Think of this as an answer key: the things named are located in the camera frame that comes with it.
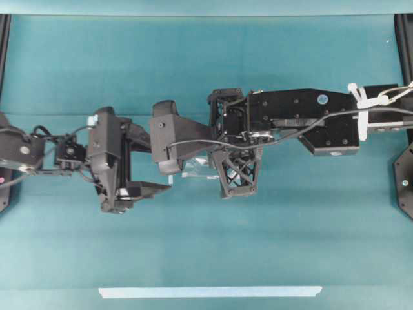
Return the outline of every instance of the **black cable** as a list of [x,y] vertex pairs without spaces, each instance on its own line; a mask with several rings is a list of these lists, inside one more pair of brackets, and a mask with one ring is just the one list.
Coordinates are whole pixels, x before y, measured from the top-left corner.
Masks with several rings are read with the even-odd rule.
[[[79,131],[85,130],[87,128],[93,128],[94,126],[82,126],[73,131],[71,134],[67,135],[63,140],[61,140],[58,144],[54,145],[50,150],[48,150],[46,153],[43,154],[43,156],[37,161],[37,163],[34,165],[34,168],[32,169],[32,173],[36,172],[36,170],[41,166],[43,161],[47,156],[49,156],[60,144],[66,143],[71,137],[75,136]],[[17,177],[16,179],[13,179],[9,182],[3,183],[0,185],[0,189],[4,189],[9,186],[13,186],[15,184],[18,184],[22,182],[25,178],[28,176],[31,176],[32,174],[22,174],[21,176]]]
[[36,136],[37,135],[37,130],[40,129],[41,131],[43,131],[43,133],[45,134],[45,136],[51,136],[52,134],[50,133],[49,130],[47,130],[47,128],[45,126],[42,125],[37,125],[36,127],[33,128],[32,131],[32,135]]
[[178,141],[178,142],[173,142],[167,146],[168,149],[171,147],[175,147],[180,144],[186,144],[186,143],[211,143],[211,144],[217,144],[217,145],[222,145],[224,147],[230,147],[233,149],[238,149],[238,150],[250,150],[250,149],[255,149],[257,147],[264,147],[267,145],[275,145],[279,144],[281,142],[284,142],[289,139],[294,139],[297,137],[300,137],[302,134],[312,130],[314,127],[318,126],[320,123],[325,121],[327,118],[332,118],[335,116],[343,116],[343,115],[348,115],[348,114],[355,114],[355,113],[360,113],[360,112],[397,112],[397,113],[402,113],[402,114],[410,114],[413,115],[413,111],[405,110],[403,108],[390,108],[390,107],[383,107],[383,108],[361,108],[358,110],[348,110],[348,111],[341,111],[341,112],[333,112],[327,115],[324,115],[322,118],[317,119],[315,122],[313,122],[311,125],[294,132],[292,134],[289,134],[285,137],[282,137],[280,139],[267,142],[267,143],[260,143],[260,144],[255,144],[255,145],[249,145],[246,147],[240,146],[240,145],[235,145],[227,142],[222,142],[218,140],[209,140],[209,139],[193,139],[193,140],[184,140],[184,141]]

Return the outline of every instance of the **black metal frame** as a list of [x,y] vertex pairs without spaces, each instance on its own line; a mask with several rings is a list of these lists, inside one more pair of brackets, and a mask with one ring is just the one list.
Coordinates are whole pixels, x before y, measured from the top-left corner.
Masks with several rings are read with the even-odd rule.
[[[8,36],[10,33],[11,15],[0,14],[0,97],[3,88],[3,77],[5,73]],[[1,183],[8,182],[13,177],[13,170],[0,167]],[[12,191],[10,187],[0,189],[0,212],[10,204]]]

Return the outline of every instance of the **black mounting plate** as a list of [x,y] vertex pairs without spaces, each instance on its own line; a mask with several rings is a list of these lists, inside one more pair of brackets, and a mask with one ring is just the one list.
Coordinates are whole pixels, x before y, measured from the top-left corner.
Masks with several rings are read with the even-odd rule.
[[402,153],[393,167],[399,207],[413,218],[413,145]]
[[[0,184],[12,180],[13,170],[0,167]],[[0,189],[0,212],[8,207],[10,203],[10,186]]]

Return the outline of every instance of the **wire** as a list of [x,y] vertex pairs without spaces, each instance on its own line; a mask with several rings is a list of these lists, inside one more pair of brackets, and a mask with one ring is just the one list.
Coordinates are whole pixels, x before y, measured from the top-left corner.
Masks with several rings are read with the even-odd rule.
[[33,128],[33,131],[32,131],[32,135],[37,135],[37,130],[38,130],[38,129],[40,129],[41,131],[43,131],[43,133],[44,133],[46,136],[51,136],[51,135],[52,135],[52,134],[50,133],[50,131],[47,130],[47,128],[46,128],[45,126],[42,126],[42,125],[38,125],[38,126],[34,127],[34,128]]
[[[49,156],[60,144],[66,143],[71,137],[75,136],[79,131],[88,129],[88,128],[93,128],[94,126],[82,126],[73,131],[71,134],[67,135],[63,140],[61,140],[58,144],[54,145],[50,150],[48,150],[46,153],[43,154],[43,156],[37,161],[37,163],[33,166],[32,172],[34,173],[43,163],[45,158]],[[32,174],[22,174],[21,176],[18,176],[16,179],[13,179],[9,182],[3,183],[0,185],[0,189],[4,189],[6,187],[10,187],[13,185],[16,185],[20,182],[22,182],[25,178],[28,176],[31,176]]]
[[398,91],[398,90],[405,90],[405,91],[402,92],[402,93],[400,93],[400,94],[398,94],[398,95],[396,95],[396,96],[394,96],[394,97],[391,97],[391,98],[389,99],[389,104],[396,102],[396,100],[398,100],[398,99],[406,96],[406,95],[409,94],[410,92],[412,92],[412,91],[413,91],[413,82],[411,82],[411,83],[410,83],[409,85],[407,85],[407,86],[401,86],[401,87],[394,87],[394,88],[386,89],[386,90],[380,92],[379,95],[378,95],[378,97],[384,96],[385,94],[388,94],[389,92],[395,92],[395,91]]
[[235,145],[235,144],[231,144],[231,143],[227,143],[227,142],[222,142],[222,141],[217,141],[217,140],[209,140],[209,139],[193,139],[193,140],[184,140],[184,141],[178,141],[178,142],[173,142],[171,144],[169,144],[167,146],[168,149],[170,149],[171,147],[175,147],[177,145],[181,145],[181,144],[186,144],[186,143],[211,143],[211,144],[217,144],[217,145],[222,145],[224,147],[230,147],[233,149],[238,149],[238,150],[250,150],[250,149],[255,149],[257,147],[264,147],[267,145],[275,145],[275,144],[279,144],[281,142],[284,142],[286,140],[289,139],[293,139],[293,138],[297,138],[300,137],[301,135],[303,135],[304,133],[312,130],[314,127],[318,126],[320,123],[324,122],[327,118],[332,118],[335,116],[343,116],[343,115],[348,115],[348,114],[358,114],[360,112],[398,112],[398,113],[402,113],[402,114],[410,114],[413,115],[412,111],[409,110],[405,110],[402,108],[390,108],[390,107],[383,107],[383,108],[361,108],[358,110],[348,110],[348,111],[341,111],[341,112],[333,112],[327,115],[324,115],[322,118],[317,119],[315,122],[313,122],[311,125],[297,131],[294,132],[292,134],[289,134],[285,137],[282,137],[280,139],[271,141],[271,142],[267,142],[267,143],[260,143],[260,144],[255,144],[255,145],[249,145],[246,147],[240,146],[240,145]]

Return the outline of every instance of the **bolt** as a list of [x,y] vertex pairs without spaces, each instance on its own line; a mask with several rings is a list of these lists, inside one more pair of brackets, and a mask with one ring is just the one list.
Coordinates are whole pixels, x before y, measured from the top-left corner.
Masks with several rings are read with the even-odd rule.
[[73,147],[68,147],[66,153],[69,155],[75,154],[75,149]]
[[30,149],[23,145],[22,147],[20,147],[20,153],[24,154],[24,155],[29,155],[30,154]]
[[317,102],[319,105],[325,105],[328,102],[328,96],[321,94],[317,97]]

